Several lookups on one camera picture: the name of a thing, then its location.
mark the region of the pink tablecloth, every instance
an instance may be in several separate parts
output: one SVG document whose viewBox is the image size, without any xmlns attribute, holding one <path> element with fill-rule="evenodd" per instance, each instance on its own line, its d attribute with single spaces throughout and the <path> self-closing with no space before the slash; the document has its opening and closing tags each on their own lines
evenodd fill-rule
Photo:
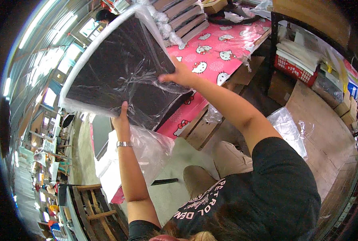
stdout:
<svg viewBox="0 0 358 241">
<path fill-rule="evenodd" d="M 192 69 L 192 72 L 221 85 L 238 69 L 242 59 L 250 56 L 255 41 L 270 27 L 271 22 L 264 18 L 237 26 L 211 23 L 188 43 L 172 46 L 167 50 Z M 207 103 L 199 93 L 193 94 L 157 132 L 177 138 Z"/>
</svg>

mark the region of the plastic-wrapped box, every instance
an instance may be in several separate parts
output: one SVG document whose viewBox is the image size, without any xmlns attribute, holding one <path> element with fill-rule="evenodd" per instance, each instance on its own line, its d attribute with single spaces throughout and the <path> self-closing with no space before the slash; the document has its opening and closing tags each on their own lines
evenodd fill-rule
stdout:
<svg viewBox="0 0 358 241">
<path fill-rule="evenodd" d="M 180 95 L 190 91 L 158 81 L 159 75 L 174 71 L 150 13 L 134 5 L 85 50 L 61 90 L 59 106 L 118 116 L 128 101 L 130 123 L 153 130 Z"/>
<path fill-rule="evenodd" d="M 334 109 L 344 101 L 344 93 L 331 80 L 326 78 L 322 72 L 318 73 L 318 77 L 311 87 L 322 99 Z"/>
</svg>

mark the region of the right hand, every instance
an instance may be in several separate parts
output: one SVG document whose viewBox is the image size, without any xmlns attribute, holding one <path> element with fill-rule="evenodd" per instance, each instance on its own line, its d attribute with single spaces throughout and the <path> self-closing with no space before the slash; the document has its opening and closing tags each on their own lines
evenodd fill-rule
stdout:
<svg viewBox="0 0 358 241">
<path fill-rule="evenodd" d="M 194 88 L 194 85 L 199 81 L 200 77 L 188 69 L 187 65 L 179 62 L 175 56 L 171 56 L 172 62 L 176 66 L 175 73 L 160 75 L 160 82 L 175 82 L 177 84 Z"/>
</svg>

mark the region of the fluorescent light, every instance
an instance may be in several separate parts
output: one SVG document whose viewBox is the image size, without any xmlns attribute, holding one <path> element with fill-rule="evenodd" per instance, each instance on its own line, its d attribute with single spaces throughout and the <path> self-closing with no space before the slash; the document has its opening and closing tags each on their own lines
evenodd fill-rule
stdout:
<svg viewBox="0 0 358 241">
<path fill-rule="evenodd" d="M 56 43 L 60 40 L 61 36 L 62 36 L 63 34 L 65 34 L 65 32 L 69 29 L 69 27 L 72 25 L 72 23 L 73 23 L 76 19 L 77 19 L 77 15 L 74 15 L 71 19 L 68 20 L 68 22 L 67 22 L 66 24 L 64 24 L 64 26 L 61 28 L 61 30 L 59 31 L 59 33 L 57 33 L 56 38 L 55 38 L 54 41 L 53 41 L 53 44 L 56 44 Z"/>
<path fill-rule="evenodd" d="M 7 78 L 5 82 L 5 87 L 3 88 L 3 96 L 7 96 L 9 93 L 10 83 L 12 82 L 12 79 Z"/>
<path fill-rule="evenodd" d="M 25 34 L 22 37 L 20 46 L 18 47 L 19 49 L 22 49 L 22 47 L 24 46 L 24 44 L 26 43 L 26 41 L 28 40 L 30 34 L 32 33 L 32 31 L 34 30 L 34 27 L 37 25 L 38 22 L 40 22 L 40 20 L 42 19 L 42 17 L 46 14 L 46 12 L 51 8 L 51 6 L 53 5 L 53 3 L 56 0 L 49 0 L 48 3 L 46 3 L 46 5 L 44 7 L 42 7 L 41 11 L 37 14 L 37 16 L 34 18 L 33 22 L 29 25 L 29 27 L 27 28 Z"/>
</svg>

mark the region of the silver watch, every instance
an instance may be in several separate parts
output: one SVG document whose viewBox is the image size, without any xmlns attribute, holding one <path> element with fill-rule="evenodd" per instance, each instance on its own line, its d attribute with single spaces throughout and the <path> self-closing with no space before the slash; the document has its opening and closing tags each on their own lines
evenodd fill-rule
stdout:
<svg viewBox="0 0 358 241">
<path fill-rule="evenodd" d="M 117 142 L 117 147 L 132 147 L 132 142 Z"/>
</svg>

